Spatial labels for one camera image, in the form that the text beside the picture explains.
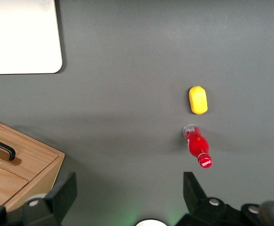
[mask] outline bottle label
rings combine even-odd
[[[208,164],[211,164],[211,160],[208,160],[208,161],[202,163],[201,165],[202,165],[202,166],[207,166]]]

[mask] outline red bottle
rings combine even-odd
[[[203,168],[212,166],[212,159],[209,155],[209,144],[196,125],[187,125],[183,129],[190,153],[196,157]]]

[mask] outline white circular light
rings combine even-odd
[[[136,226],[167,226],[166,224],[162,223],[161,221],[158,220],[143,220],[140,221]]]

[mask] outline bottle cap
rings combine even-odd
[[[210,166],[212,166],[212,159],[207,153],[201,153],[198,156],[198,161],[203,168],[209,168]]]

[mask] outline screw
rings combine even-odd
[[[33,206],[38,205],[38,203],[39,203],[39,200],[34,200],[34,201],[31,201],[28,205],[29,205],[30,207],[33,207]]]
[[[220,202],[217,199],[210,199],[209,203],[213,206],[218,206]]]
[[[249,206],[249,207],[248,207],[248,210],[249,210],[251,213],[258,214],[258,208],[257,208],[256,206]]]

